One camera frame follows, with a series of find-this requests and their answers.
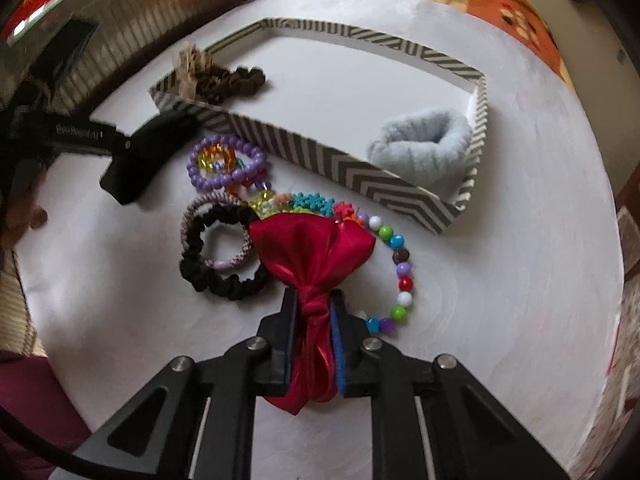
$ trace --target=person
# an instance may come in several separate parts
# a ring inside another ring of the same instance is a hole
[[[0,248],[12,250],[29,229],[40,229],[46,224],[47,212],[38,206],[38,194],[47,177],[47,170],[42,169],[33,179],[24,195],[9,198],[4,226],[0,234]]]

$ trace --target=green bead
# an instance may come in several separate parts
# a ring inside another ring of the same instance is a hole
[[[397,322],[402,322],[406,319],[406,309],[404,306],[396,305],[391,308],[391,317]]]
[[[393,235],[394,235],[394,230],[388,225],[383,225],[378,230],[378,236],[383,242],[388,241],[389,238],[391,238]]]

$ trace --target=black cable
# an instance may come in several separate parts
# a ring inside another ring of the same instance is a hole
[[[141,473],[97,464],[72,455],[33,433],[11,413],[0,406],[0,430],[23,448],[33,451],[50,464],[90,480],[163,480],[161,474]]]

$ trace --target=blue bead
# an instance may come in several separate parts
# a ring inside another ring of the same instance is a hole
[[[370,317],[366,320],[366,323],[371,335],[380,332],[380,320],[377,317]]]
[[[389,247],[393,250],[402,249],[404,247],[404,237],[401,235],[393,235],[389,238]]]

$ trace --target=black scrunchie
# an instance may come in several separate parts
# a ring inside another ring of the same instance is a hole
[[[231,301],[242,300],[260,292],[271,279],[271,273],[260,263],[254,277],[244,282],[240,281],[237,274],[222,278],[215,270],[207,269],[200,265],[200,253],[204,242],[201,234],[207,227],[216,221],[224,224],[241,223],[245,228],[251,222],[259,221],[258,215],[247,206],[238,205],[213,205],[206,213],[197,215],[193,224],[187,231],[187,243],[189,248],[182,253],[180,261],[180,274],[193,285],[194,290],[203,292],[209,289],[217,296],[228,298]]]

